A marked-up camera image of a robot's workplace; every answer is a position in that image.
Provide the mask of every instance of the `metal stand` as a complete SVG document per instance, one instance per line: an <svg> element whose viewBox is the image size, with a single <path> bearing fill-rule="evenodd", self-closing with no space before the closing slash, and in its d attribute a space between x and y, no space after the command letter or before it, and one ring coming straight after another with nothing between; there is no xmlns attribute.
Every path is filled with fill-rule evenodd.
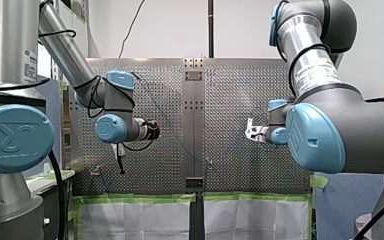
<svg viewBox="0 0 384 240"><path fill-rule="evenodd" d="M31 197L21 173L0 175L0 240L43 240L42 202Z"/></svg>

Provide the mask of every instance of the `gray arm segment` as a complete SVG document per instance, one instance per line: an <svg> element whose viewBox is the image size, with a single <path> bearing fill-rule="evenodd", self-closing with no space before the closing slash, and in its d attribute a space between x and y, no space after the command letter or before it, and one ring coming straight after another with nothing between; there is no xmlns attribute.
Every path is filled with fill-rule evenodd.
<svg viewBox="0 0 384 240"><path fill-rule="evenodd" d="M67 28L53 5L43 5L39 15L39 34L63 30ZM47 36L40 40L76 91L77 100L83 106L104 108L106 114L115 115L123 120L126 127L123 142L158 138L159 128L155 122L133 118L134 103L130 100L133 99L133 90L122 89L114 84L100 81L101 79L96 77L70 33Z"/></svg>
<svg viewBox="0 0 384 240"><path fill-rule="evenodd" d="M326 3L330 7L329 18L325 17ZM367 103L356 88L342 83L325 49L314 48L302 54L304 49L315 44L326 44L335 54L349 50L357 30L352 9L341 0L288 3L281 10L277 27L281 50L293 68L292 80L297 92L295 106L310 104L316 107L337 129L345 155L345 164L340 171L384 174L384 102ZM289 111L289 115L296 116L293 111ZM289 126L288 131L312 134L311 129L300 123L291 124L295 130ZM318 149L323 149L319 136L325 130L320 129L314 138L295 140L295 148L291 151L297 154L300 151L297 144L312 143L314 139L316 145L320 144ZM303 163L309 156L303 153L298 160Z"/></svg>

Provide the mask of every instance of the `logo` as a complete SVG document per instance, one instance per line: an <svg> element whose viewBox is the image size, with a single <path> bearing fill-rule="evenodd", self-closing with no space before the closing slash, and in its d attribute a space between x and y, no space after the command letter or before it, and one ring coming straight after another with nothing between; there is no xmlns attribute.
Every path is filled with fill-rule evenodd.
<svg viewBox="0 0 384 240"><path fill-rule="evenodd" d="M2 123L0 126L0 132L4 136L4 140L1 142L1 150L4 153L8 153L11 157L14 157L14 153L20 153L23 150L27 150L26 144L29 141L35 141L36 127L39 124L36 123ZM35 153L24 152L22 156L35 155Z"/></svg>

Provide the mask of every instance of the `blue joint cap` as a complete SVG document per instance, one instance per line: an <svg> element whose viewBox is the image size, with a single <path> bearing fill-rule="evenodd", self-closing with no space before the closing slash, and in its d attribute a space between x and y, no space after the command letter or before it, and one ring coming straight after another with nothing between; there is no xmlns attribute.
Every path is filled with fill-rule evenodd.
<svg viewBox="0 0 384 240"><path fill-rule="evenodd" d="M314 105L300 103L286 116L289 150L303 168L339 173L345 165L345 147L330 118Z"/></svg>
<svg viewBox="0 0 384 240"><path fill-rule="evenodd" d="M276 110L278 108L284 107L288 104L288 101L284 99L276 99L276 100L270 100L269 101L269 111Z"/></svg>
<svg viewBox="0 0 384 240"><path fill-rule="evenodd" d="M270 37L269 37L269 45L272 47L277 46L277 12L278 5L273 7L271 21L270 21Z"/></svg>
<svg viewBox="0 0 384 240"><path fill-rule="evenodd" d="M114 114L105 114L96 121L95 134L104 143L122 143L127 136L126 124Z"/></svg>
<svg viewBox="0 0 384 240"><path fill-rule="evenodd" d="M132 74L123 71L110 71L107 73L107 78L110 83L117 87L132 90L134 87L134 77Z"/></svg>
<svg viewBox="0 0 384 240"><path fill-rule="evenodd" d="M39 164L52 150L55 131L36 108L0 106L0 173L17 173Z"/></svg>
<svg viewBox="0 0 384 240"><path fill-rule="evenodd" d="M276 128L271 134L271 142L275 145L288 144L288 133L286 132L286 128Z"/></svg>
<svg viewBox="0 0 384 240"><path fill-rule="evenodd" d="M74 93L74 100L76 101L77 104L79 104L80 106L84 107L84 108L87 108L87 106L85 106L80 100L79 100L79 97L77 96L77 93Z"/></svg>

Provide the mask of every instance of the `white cloth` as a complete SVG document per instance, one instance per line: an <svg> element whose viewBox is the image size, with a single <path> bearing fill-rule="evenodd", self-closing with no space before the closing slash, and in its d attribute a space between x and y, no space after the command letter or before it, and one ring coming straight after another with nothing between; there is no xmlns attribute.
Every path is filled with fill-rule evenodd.
<svg viewBox="0 0 384 240"><path fill-rule="evenodd" d="M189 205L83 205L79 209L78 240L189 240Z"/></svg>
<svg viewBox="0 0 384 240"><path fill-rule="evenodd" d="M227 200L204 203L206 240L307 240L308 202Z"/></svg>

